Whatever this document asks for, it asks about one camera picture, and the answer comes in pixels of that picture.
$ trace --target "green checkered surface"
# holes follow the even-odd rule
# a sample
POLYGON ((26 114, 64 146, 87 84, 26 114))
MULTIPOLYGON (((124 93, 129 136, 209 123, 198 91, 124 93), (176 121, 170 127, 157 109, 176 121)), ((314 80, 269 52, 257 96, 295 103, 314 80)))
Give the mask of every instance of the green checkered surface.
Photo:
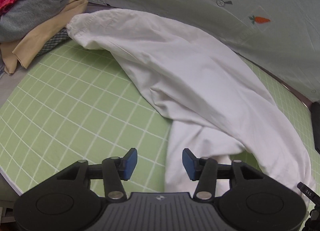
MULTIPOLYGON (((308 108, 245 62, 297 130, 320 183, 308 108)), ((99 164, 135 147, 138 164, 131 180, 124 182, 126 191, 162 192, 170 126, 108 51, 86 50, 70 41, 45 55, 0 109, 0 166, 25 192, 79 159, 99 164)), ((258 168, 252 154, 233 158, 258 168)), ((91 188, 104 195, 102 181, 92 181, 91 188)))

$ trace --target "embroidered carrot patch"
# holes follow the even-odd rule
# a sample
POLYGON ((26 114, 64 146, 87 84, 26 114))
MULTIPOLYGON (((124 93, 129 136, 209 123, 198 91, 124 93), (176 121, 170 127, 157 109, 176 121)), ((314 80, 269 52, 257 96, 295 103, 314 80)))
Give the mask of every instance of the embroidered carrot patch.
POLYGON ((249 19, 251 20, 252 24, 254 24, 255 22, 258 24, 263 24, 271 21, 270 19, 267 19, 267 18, 255 17, 255 16, 249 17, 249 19))

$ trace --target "white garment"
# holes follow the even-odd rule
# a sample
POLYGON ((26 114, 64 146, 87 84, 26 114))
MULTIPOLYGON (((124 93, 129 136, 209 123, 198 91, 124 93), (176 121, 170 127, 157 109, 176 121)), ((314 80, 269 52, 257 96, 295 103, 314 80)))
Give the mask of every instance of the white garment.
POLYGON ((295 192, 301 194, 300 181, 315 188, 308 152, 292 124, 251 69, 211 35, 124 9, 76 15, 68 34, 85 48, 109 50, 143 97, 174 120, 166 192, 194 192, 182 165, 184 148, 224 163, 247 150, 264 173, 295 192))

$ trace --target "orange carrot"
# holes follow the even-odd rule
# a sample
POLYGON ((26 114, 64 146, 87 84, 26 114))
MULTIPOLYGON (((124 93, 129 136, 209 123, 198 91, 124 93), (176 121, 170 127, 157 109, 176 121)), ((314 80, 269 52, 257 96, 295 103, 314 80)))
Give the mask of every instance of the orange carrot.
POLYGON ((255 17, 255 16, 249 17, 249 19, 252 21, 252 24, 254 24, 255 22, 257 22, 258 24, 263 24, 271 21, 270 19, 267 19, 267 18, 255 17))

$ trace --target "beige garment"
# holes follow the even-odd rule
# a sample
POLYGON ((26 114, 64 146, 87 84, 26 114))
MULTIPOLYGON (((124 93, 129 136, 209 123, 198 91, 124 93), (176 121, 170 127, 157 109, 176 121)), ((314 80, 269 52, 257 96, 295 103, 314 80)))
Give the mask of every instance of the beige garment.
POLYGON ((44 44, 64 28, 75 15, 83 13, 87 4, 88 0, 70 0, 57 16, 36 26, 23 39, 1 43, 0 50, 6 73, 14 73, 18 61, 27 68, 44 44))

